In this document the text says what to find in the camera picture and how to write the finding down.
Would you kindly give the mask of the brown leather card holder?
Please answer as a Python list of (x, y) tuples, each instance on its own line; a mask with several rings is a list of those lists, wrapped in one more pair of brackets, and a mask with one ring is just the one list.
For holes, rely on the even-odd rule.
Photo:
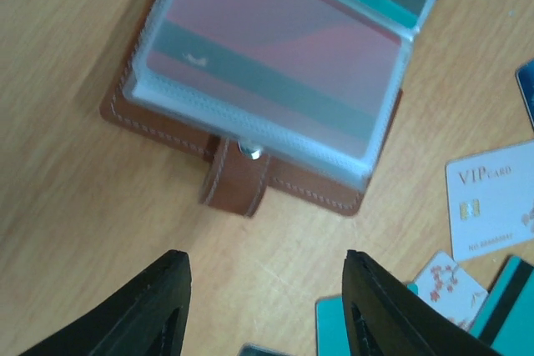
[(358, 213), (436, 0), (142, 0), (99, 111), (209, 164), (199, 200), (267, 188)]

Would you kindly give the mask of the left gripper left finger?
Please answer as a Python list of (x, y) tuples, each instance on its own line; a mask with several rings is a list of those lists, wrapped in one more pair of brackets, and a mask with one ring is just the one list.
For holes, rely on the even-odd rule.
[(180, 355), (191, 299), (189, 255), (169, 250), (93, 310), (24, 355)]

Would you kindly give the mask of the red vip card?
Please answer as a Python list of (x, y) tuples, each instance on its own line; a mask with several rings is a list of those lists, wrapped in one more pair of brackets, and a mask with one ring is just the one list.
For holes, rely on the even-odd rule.
[(284, 153), (371, 164), (402, 52), (334, 0), (161, 0), (129, 96)]

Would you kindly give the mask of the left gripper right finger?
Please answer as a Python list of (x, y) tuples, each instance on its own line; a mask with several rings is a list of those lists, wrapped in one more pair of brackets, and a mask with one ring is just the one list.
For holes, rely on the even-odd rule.
[(448, 321), (365, 252), (349, 250), (342, 302), (352, 355), (496, 355)]

